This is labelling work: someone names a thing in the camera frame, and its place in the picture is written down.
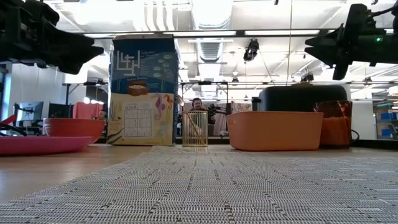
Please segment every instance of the orange plastic bin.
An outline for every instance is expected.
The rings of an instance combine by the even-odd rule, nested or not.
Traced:
[[[323,113],[247,111],[227,116],[229,142],[244,151],[319,148]]]

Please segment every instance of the pink plate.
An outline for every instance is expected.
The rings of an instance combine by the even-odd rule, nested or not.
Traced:
[[[0,155],[38,155],[75,152],[91,143],[88,137],[0,137]]]

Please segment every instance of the cable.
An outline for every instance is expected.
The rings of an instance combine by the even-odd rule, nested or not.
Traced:
[[[246,87],[245,87],[245,91],[246,91],[246,94],[248,93],[248,84],[247,84],[247,82],[248,82],[248,68],[247,68],[247,66],[246,66],[246,62],[244,63],[244,82],[246,82]]]
[[[293,19],[293,0],[290,0],[290,30],[289,30],[289,54],[287,56],[287,74],[286,74],[286,86],[289,80],[289,67],[290,67],[290,47],[292,45],[292,19]]]
[[[24,132],[23,130],[13,127],[8,124],[0,123],[0,128],[2,128],[3,130],[5,129],[5,131],[14,131],[14,132],[21,134],[22,136],[27,136],[26,132]]]
[[[36,94],[39,90],[39,77],[40,77],[40,68],[37,68],[37,78],[36,78]]]
[[[22,65],[21,64],[19,64],[19,74],[21,75],[21,76],[23,76],[23,74],[22,74]],[[24,81],[23,81],[23,79],[22,79],[22,77],[21,77],[21,79],[20,79],[20,83],[21,83],[21,100],[22,100],[22,102],[24,102]]]
[[[386,10],[379,11],[379,12],[374,12],[374,13],[372,13],[372,17],[380,16],[380,15],[383,15],[383,14],[385,14],[387,12],[391,12],[391,11],[396,10],[396,9],[398,10],[398,4],[395,5],[395,6],[392,6],[389,9],[386,9]]]
[[[261,51],[260,51],[260,56],[261,56],[262,62],[264,63],[264,66],[266,67],[269,78],[271,79],[272,84],[274,84],[274,86],[275,86],[274,80],[272,79],[271,73],[269,73],[268,67],[266,65],[266,61],[264,60],[264,57],[262,56]]]

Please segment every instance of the black speaker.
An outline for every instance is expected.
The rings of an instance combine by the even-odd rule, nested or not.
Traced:
[[[347,100],[347,92],[340,85],[272,86],[263,90],[259,98],[259,111],[311,112],[315,103]]]

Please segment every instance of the security camera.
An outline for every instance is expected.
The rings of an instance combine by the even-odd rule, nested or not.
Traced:
[[[258,50],[260,50],[259,42],[257,41],[257,39],[251,39],[243,55],[243,60],[245,62],[250,62],[254,60],[254,58],[257,56]]]

